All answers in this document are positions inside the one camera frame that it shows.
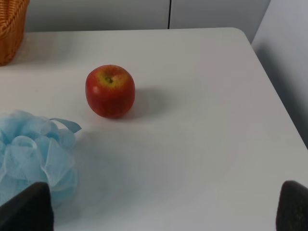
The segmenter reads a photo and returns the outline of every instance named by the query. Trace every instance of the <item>loofah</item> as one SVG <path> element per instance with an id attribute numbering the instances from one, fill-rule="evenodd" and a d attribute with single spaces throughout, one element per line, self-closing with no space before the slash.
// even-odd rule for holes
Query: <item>loofah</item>
<path id="1" fill-rule="evenodd" d="M 57 120 L 67 129 L 58 129 Z M 73 195 L 77 187 L 74 133 L 71 121 L 16 111 L 0 117 L 0 205 L 35 182 L 46 182 L 53 204 Z"/>

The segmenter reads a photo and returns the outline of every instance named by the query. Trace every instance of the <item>white cabinet door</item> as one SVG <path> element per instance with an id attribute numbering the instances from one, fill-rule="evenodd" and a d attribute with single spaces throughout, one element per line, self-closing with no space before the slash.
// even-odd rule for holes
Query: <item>white cabinet door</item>
<path id="1" fill-rule="evenodd" d="M 170 28 L 235 27 L 252 42 L 270 0 L 172 0 Z"/>
<path id="2" fill-rule="evenodd" d="M 165 29 L 169 0 L 31 0 L 27 31 Z"/>

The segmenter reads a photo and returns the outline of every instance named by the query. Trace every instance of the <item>apple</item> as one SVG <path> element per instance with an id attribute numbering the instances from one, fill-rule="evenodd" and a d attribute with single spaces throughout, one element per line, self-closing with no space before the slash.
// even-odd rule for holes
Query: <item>apple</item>
<path id="1" fill-rule="evenodd" d="M 90 108 L 99 116 L 120 118 L 134 103 L 135 83 L 120 66 L 100 66 L 87 77 L 86 97 Z"/>

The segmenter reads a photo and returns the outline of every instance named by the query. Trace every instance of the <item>wicker basket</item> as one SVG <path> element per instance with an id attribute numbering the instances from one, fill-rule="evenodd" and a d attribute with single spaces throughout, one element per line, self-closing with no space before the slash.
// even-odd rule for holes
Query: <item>wicker basket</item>
<path id="1" fill-rule="evenodd" d="M 24 37 L 29 0 L 0 0 L 0 66 L 15 56 Z"/>

